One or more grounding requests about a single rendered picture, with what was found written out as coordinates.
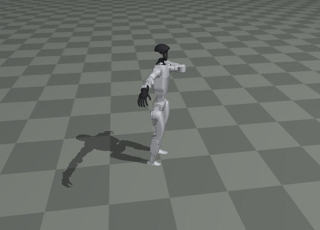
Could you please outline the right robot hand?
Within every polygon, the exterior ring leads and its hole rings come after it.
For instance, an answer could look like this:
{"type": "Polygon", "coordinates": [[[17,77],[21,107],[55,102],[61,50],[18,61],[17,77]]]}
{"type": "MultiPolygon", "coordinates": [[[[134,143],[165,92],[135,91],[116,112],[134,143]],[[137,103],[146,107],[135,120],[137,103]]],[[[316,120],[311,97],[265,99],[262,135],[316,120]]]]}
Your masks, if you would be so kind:
{"type": "Polygon", "coordinates": [[[149,86],[148,85],[146,86],[146,88],[143,87],[141,89],[141,93],[139,94],[138,101],[137,101],[139,107],[140,107],[140,105],[141,105],[141,107],[143,107],[143,106],[145,107],[145,103],[148,106],[147,97],[149,97],[149,100],[151,101],[151,97],[148,94],[148,92],[149,92],[149,86]],[[144,103],[144,100],[145,100],[145,103],[144,103]],[[143,104],[143,106],[142,106],[142,104],[143,104]]]}

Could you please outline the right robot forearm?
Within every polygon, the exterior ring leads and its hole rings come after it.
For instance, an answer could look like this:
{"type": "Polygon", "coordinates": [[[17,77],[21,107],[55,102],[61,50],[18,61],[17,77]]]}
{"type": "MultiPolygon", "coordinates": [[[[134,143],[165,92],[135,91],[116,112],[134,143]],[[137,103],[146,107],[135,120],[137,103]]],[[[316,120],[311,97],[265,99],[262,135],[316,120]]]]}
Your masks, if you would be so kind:
{"type": "Polygon", "coordinates": [[[149,86],[149,89],[151,88],[152,85],[152,80],[151,80],[152,76],[148,76],[144,81],[143,81],[143,85],[141,86],[141,88],[146,88],[147,85],[149,86]]]}

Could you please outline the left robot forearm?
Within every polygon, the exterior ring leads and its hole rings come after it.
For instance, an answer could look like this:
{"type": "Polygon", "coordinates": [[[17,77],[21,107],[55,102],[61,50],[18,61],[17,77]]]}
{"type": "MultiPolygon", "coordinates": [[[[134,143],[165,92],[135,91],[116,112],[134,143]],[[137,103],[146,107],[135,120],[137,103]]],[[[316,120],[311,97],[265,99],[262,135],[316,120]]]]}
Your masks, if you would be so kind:
{"type": "Polygon", "coordinates": [[[168,70],[170,72],[177,72],[178,71],[178,67],[184,67],[185,65],[184,64],[176,64],[176,65],[170,65],[170,63],[167,63],[168,64],[168,70]]]}

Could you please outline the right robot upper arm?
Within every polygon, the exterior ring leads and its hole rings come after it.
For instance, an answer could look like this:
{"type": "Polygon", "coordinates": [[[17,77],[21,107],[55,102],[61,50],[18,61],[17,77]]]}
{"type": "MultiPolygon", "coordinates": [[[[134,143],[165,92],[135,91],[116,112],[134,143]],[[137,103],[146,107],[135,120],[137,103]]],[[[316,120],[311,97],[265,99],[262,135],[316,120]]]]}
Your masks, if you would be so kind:
{"type": "Polygon", "coordinates": [[[152,72],[148,75],[148,77],[151,76],[151,78],[150,78],[152,81],[151,85],[153,85],[155,83],[154,80],[156,78],[159,78],[161,76],[161,74],[162,74],[162,69],[160,67],[156,67],[152,70],[152,72]]]}

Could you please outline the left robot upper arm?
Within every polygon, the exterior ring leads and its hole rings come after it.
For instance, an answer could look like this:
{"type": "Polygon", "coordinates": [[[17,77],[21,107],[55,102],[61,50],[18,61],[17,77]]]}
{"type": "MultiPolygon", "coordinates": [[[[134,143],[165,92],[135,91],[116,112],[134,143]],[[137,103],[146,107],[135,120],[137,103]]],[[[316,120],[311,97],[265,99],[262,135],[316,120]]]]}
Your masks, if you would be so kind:
{"type": "MultiPolygon", "coordinates": [[[[170,63],[171,66],[174,66],[174,65],[180,65],[179,63],[175,63],[175,62],[171,62],[169,60],[166,60],[164,61],[165,63],[170,63]]],[[[180,73],[184,73],[186,71],[186,65],[185,66],[182,66],[182,67],[178,67],[178,70],[180,73]]]]}

